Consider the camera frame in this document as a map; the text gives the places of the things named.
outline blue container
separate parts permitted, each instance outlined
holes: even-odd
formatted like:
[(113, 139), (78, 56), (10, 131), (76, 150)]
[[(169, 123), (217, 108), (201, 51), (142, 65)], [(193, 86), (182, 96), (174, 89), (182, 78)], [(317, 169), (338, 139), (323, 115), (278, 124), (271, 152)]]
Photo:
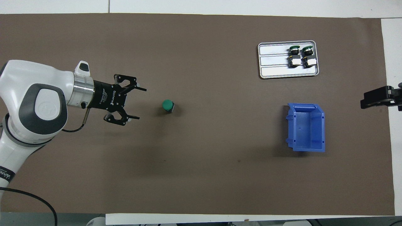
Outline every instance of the blue container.
[(325, 152), (325, 118), (322, 109), (316, 104), (288, 105), (288, 146), (297, 152)]

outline green round cap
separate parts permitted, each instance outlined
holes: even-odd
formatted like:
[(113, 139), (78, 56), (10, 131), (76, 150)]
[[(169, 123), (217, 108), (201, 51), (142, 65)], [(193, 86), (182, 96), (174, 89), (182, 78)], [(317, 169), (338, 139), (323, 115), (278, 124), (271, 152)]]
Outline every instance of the green round cap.
[(304, 48), (303, 48), (303, 51), (304, 51), (305, 49), (312, 49), (312, 48), (313, 48), (313, 46), (312, 46), (312, 45), (309, 45), (309, 46), (304, 47)]
[(164, 100), (163, 103), (162, 103), (162, 107), (166, 111), (170, 111), (173, 108), (173, 102), (171, 100), (169, 100), (169, 99)]
[(298, 49), (298, 48), (300, 48), (300, 45), (293, 45), (289, 49), (292, 50), (292, 49)]

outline metal tray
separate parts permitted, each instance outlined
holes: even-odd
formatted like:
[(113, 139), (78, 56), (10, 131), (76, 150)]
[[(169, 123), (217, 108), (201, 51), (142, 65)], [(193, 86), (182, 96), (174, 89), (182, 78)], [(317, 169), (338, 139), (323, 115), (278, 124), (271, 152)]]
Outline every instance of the metal tray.
[[(300, 46), (300, 54), (304, 47), (312, 45), (317, 64), (310, 68), (304, 68), (303, 65), (290, 68), (287, 58), (289, 57), (289, 47), (292, 45)], [(260, 43), (258, 45), (258, 62), (260, 77), (264, 79), (315, 76), (319, 72), (317, 46), (313, 40)]]

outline white robotic arm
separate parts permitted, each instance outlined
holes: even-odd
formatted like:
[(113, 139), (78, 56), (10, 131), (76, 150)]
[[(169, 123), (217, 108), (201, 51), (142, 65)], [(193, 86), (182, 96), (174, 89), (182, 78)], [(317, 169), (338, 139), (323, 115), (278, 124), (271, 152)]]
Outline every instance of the white robotic arm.
[[(0, 72), (0, 97), (8, 109), (1, 126), (0, 187), (7, 187), (23, 162), (45, 146), (67, 122), (67, 105), (107, 110), (104, 120), (125, 125), (139, 117), (126, 114), (127, 93), (136, 78), (115, 74), (115, 83), (93, 80), (88, 63), (80, 61), (74, 72), (23, 60), (8, 61)], [(129, 80), (121, 87), (119, 83)], [(117, 111), (121, 119), (112, 115)]]

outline brown mat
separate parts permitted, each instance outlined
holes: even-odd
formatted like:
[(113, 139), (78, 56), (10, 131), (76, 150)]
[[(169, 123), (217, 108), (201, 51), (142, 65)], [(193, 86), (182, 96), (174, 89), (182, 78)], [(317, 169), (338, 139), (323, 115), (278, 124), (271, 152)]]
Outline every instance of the brown mat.
[[(125, 127), (92, 110), (10, 184), (58, 212), (394, 215), (386, 107), (361, 110), (386, 84), (379, 19), (173, 14), (0, 15), (0, 62), (22, 59), (95, 80), (137, 76)], [(320, 74), (262, 80), (260, 42), (314, 40)], [(177, 108), (164, 114), (161, 103)], [(284, 105), (317, 103), (326, 152), (287, 147)], [(0, 115), (5, 115), (4, 104)], [(84, 111), (70, 108), (67, 129)], [(48, 211), (5, 194), (2, 211)]]

